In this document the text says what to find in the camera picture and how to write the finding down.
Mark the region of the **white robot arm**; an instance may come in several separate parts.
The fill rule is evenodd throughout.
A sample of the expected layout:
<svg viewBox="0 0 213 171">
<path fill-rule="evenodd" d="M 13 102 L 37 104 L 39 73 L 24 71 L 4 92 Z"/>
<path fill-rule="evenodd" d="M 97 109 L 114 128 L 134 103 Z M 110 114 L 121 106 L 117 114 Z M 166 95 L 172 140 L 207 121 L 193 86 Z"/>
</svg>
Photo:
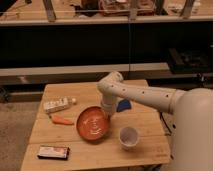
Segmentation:
<svg viewBox="0 0 213 171">
<path fill-rule="evenodd" d="M 213 171 L 213 90 L 189 91 L 127 85 L 119 72 L 111 72 L 97 83 L 101 107 L 115 113 L 117 98 L 125 98 L 174 116 L 171 171 Z"/>
</svg>

